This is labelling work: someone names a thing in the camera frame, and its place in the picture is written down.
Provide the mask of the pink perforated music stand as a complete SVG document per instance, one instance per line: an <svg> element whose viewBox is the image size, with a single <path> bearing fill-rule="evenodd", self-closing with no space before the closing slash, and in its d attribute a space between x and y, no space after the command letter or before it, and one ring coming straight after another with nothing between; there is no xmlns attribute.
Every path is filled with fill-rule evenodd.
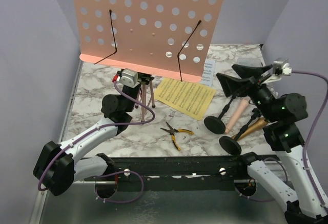
<svg viewBox="0 0 328 224"><path fill-rule="evenodd" d="M80 60L201 81L223 0L73 0Z"/></svg>

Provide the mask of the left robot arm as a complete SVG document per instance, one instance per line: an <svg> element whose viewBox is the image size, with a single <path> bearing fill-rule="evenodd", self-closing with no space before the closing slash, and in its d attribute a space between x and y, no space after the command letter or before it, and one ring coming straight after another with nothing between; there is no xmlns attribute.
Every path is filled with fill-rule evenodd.
<svg viewBox="0 0 328 224"><path fill-rule="evenodd" d="M103 117L92 127L76 137L56 144L46 143L33 169L38 179L40 192L50 191L54 196L63 194L75 182L98 176L109 180L114 173L110 159L102 154L84 159L84 156L102 142L114 138L128 126L135 124L130 112L138 101L141 88L141 73L124 69L113 77L117 94L108 94L102 99Z"/></svg>

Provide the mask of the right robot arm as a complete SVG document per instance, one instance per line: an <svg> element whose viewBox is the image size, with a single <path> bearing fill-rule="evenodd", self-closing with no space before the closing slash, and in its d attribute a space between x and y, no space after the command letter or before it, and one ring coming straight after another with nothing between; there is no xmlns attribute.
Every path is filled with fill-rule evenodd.
<svg viewBox="0 0 328 224"><path fill-rule="evenodd" d="M249 97L268 121L263 128L265 140L286 169L291 185L277 177L256 153L242 154L237 140L224 136L219 140L221 147L242 160L236 165L236 174L260 183L280 205L288 223L327 223L327 194L308 159L309 140L296 125L308 116L305 97L290 93L277 98L267 87L267 83L293 74L292 68L284 62L258 68L234 64L232 68L236 77L216 75L225 96Z"/></svg>

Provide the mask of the clear plastic parts box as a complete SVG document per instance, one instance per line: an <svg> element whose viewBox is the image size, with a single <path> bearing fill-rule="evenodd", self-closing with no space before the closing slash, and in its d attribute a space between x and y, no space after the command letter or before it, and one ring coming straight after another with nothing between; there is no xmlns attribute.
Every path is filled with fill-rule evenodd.
<svg viewBox="0 0 328 224"><path fill-rule="evenodd" d="M259 58L243 58L239 57L237 59L237 64L247 66L247 67L262 67L262 61Z"/></svg>

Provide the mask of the pink toy microphone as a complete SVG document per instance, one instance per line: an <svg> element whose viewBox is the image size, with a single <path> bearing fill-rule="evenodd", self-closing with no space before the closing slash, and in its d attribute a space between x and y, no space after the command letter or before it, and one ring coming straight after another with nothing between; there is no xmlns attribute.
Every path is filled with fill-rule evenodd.
<svg viewBox="0 0 328 224"><path fill-rule="evenodd" d="M228 121L228 123L225 126L225 132L224 132L225 134L230 133L231 129L234 127L236 122L240 119L241 115L244 113L245 109L249 105L249 100L250 99L248 97L244 97L240 101L238 107L236 108L235 112L233 113L230 120Z"/></svg>

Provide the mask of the white sheet music page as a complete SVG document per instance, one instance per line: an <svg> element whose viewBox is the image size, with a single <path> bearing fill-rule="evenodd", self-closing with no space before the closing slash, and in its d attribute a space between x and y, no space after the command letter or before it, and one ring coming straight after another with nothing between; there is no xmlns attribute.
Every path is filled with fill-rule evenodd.
<svg viewBox="0 0 328 224"><path fill-rule="evenodd" d="M200 84L211 87L215 72L216 61L214 59L206 59L203 66L203 74Z"/></svg>

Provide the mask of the gold toy microphone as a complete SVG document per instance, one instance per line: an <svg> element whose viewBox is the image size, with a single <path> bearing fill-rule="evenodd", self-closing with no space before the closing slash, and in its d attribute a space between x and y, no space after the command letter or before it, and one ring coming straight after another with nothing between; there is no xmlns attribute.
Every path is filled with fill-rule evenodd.
<svg viewBox="0 0 328 224"><path fill-rule="evenodd" d="M247 130L243 134L241 134L241 136L237 140L243 139L244 137L262 129L267 124L268 122L265 118L258 118L250 127L247 128Z"/></svg>

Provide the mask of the yellow sheet music page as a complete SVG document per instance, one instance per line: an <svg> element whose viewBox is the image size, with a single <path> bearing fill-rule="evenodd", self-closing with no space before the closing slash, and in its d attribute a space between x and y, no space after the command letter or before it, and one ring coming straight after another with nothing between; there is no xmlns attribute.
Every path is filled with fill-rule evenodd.
<svg viewBox="0 0 328 224"><path fill-rule="evenodd" d="M201 120L216 90L200 83L164 78L154 92L154 98L167 106Z"/></svg>

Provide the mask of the black mic stand front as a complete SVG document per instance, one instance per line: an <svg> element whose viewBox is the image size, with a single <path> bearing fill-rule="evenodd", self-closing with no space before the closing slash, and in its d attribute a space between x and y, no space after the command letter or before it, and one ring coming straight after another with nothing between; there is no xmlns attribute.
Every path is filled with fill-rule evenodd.
<svg viewBox="0 0 328 224"><path fill-rule="evenodd" d="M222 136L219 139L219 144L221 147L230 155L232 156L239 156L241 154L241 147L237 140L241 137L241 135L248 129L249 125L252 123L253 120L259 118L261 116L261 112L259 109L253 109L253 114L250 120L241 127L239 132L232 138L228 136Z"/></svg>

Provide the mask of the yellow handled pliers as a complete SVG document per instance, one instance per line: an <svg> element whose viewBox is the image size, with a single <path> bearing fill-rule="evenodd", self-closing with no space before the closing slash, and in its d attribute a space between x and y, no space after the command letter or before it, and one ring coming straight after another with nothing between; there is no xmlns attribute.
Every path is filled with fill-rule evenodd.
<svg viewBox="0 0 328 224"><path fill-rule="evenodd" d="M168 129L165 129L165 128L161 128L161 129L164 130L164 131L166 131L167 133L170 134L170 136L171 136L171 140L172 140L172 143L173 143L174 147L175 147L178 151L180 151L181 148L180 148L180 146L179 146L179 145L177 144L177 142L176 142L175 134L176 134L176 133L188 133L188 134L190 134L190 135L193 135L194 132L193 132L193 131L190 131L190 130L187 130L187 129L175 129L175 128L173 128L168 122L166 122L166 125L168 126Z"/></svg>

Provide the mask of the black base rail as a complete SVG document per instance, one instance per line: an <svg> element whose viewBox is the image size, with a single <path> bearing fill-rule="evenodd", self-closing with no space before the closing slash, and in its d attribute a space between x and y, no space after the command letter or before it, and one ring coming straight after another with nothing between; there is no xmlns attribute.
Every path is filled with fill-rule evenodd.
<svg viewBox="0 0 328 224"><path fill-rule="evenodd" d="M114 157L105 172L119 174L118 190L145 191L233 191L236 182L250 179L246 165L234 156Z"/></svg>

